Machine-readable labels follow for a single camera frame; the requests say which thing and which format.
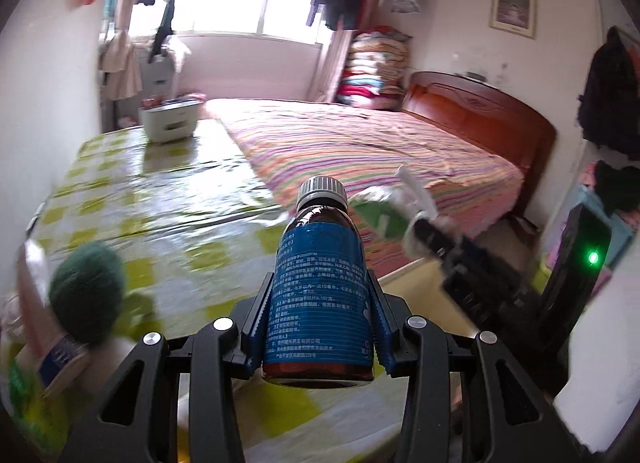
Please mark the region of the green white wrapper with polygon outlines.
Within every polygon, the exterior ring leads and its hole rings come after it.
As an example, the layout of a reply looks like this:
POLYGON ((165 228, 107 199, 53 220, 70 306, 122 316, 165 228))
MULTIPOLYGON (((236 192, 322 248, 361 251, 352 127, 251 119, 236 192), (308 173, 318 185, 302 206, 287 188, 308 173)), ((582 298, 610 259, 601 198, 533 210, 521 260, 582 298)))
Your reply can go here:
POLYGON ((426 257, 414 234, 414 222, 436 219, 436 203, 407 166, 398 167, 395 176, 400 186, 369 186, 353 195, 349 206, 380 239, 399 241, 409 258, 426 257))

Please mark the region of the brown bottle blue label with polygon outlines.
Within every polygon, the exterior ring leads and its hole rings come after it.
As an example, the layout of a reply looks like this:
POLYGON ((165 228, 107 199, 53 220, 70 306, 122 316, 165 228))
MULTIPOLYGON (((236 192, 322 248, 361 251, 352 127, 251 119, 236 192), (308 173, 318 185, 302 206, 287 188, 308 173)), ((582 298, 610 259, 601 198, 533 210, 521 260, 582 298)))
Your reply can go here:
POLYGON ((303 388, 366 385, 373 375, 369 282, 344 186, 300 186, 271 284, 264 379, 303 388))

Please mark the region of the green fuzzy plush ball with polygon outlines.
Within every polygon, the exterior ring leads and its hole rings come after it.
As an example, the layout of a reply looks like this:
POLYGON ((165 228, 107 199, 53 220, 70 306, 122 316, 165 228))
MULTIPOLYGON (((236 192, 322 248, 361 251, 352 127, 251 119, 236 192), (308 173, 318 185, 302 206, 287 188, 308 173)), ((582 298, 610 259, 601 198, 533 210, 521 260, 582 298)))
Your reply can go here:
POLYGON ((124 263, 102 242, 82 244, 58 266, 50 307, 62 329, 90 348, 112 334, 125 294, 124 263))

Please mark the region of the red wooden headboard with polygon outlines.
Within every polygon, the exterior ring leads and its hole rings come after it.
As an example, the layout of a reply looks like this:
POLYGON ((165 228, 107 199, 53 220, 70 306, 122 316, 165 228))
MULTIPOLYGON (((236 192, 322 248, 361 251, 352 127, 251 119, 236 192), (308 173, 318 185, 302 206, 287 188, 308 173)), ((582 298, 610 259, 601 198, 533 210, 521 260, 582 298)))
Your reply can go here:
POLYGON ((525 214, 555 144, 556 130, 548 119, 510 94, 441 72, 412 74, 401 110, 518 168, 523 183, 513 212, 525 214))

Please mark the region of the green yellow checkered tablecloth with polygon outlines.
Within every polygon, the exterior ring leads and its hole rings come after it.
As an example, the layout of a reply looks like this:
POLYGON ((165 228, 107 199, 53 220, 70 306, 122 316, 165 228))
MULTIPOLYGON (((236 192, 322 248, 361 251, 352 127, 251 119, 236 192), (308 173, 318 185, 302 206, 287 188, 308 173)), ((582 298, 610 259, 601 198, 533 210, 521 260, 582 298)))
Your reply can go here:
MULTIPOLYGON (((230 313, 276 261, 288 216, 224 127, 153 144, 139 128, 86 142, 40 212, 32 238, 56 268, 100 241, 125 269, 122 313, 88 367, 58 397, 43 397, 15 308, 6 316, 2 370, 23 433, 57 457, 89 399, 148 332, 179 337, 230 313)), ((406 383, 378 374, 353 389, 307 391, 260 376, 233 385, 251 462, 385 462, 400 431, 406 383)))

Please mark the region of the black hanging coat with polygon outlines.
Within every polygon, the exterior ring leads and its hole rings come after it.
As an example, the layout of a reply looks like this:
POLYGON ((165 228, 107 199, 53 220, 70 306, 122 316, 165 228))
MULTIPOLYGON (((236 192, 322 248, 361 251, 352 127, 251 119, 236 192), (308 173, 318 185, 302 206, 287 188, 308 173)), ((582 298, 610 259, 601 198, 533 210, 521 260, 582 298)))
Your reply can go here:
POLYGON ((582 137, 639 160, 639 81, 634 61, 612 26, 593 55, 577 119, 582 137))

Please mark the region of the stack of folded blankets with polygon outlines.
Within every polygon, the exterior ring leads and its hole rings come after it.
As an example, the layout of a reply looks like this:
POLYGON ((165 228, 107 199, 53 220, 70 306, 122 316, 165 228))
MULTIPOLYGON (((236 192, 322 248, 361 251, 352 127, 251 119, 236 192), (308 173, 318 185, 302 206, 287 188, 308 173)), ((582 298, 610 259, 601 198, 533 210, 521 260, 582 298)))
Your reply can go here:
POLYGON ((405 97, 412 37, 390 26, 358 34, 349 47, 334 102, 395 111, 405 97))

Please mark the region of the striped pink bedspread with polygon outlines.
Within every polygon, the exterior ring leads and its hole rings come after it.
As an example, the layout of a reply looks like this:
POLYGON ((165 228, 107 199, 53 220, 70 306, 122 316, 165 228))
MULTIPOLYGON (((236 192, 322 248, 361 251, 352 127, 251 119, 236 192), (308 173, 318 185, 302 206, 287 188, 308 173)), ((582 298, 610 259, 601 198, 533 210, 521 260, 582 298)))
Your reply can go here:
POLYGON ((474 238, 514 207, 524 181, 504 158, 404 112, 243 99, 214 99, 205 108, 284 208, 311 177, 331 176, 354 195, 398 186, 396 170, 406 166, 439 212, 474 238))

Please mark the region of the white plastic basket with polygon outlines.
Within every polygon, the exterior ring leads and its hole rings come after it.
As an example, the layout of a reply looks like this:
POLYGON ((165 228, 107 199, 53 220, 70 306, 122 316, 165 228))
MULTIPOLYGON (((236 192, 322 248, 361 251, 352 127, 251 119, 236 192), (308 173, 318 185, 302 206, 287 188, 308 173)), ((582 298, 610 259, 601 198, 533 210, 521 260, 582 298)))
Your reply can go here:
POLYGON ((204 103, 200 100, 172 100, 153 108, 139 108, 145 136, 154 143, 186 139, 194 134, 204 103))

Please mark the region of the white drawer cabinet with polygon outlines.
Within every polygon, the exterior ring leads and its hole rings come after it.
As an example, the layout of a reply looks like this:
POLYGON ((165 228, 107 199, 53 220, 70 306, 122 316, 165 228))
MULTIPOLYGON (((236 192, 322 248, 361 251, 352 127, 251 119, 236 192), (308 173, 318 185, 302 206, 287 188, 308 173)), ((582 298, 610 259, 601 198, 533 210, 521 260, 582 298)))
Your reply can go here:
POLYGON ((139 98, 168 99, 175 79, 174 60, 167 54, 157 54, 150 59, 150 52, 146 47, 137 48, 142 82, 139 98))

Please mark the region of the framed wall picture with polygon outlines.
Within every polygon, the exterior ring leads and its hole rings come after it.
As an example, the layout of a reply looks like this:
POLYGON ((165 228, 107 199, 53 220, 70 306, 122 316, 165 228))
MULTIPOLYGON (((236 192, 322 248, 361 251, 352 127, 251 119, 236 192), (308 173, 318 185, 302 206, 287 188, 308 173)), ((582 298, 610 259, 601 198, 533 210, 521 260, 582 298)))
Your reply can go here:
POLYGON ((489 26, 494 30, 534 39, 537 0, 491 0, 489 26))

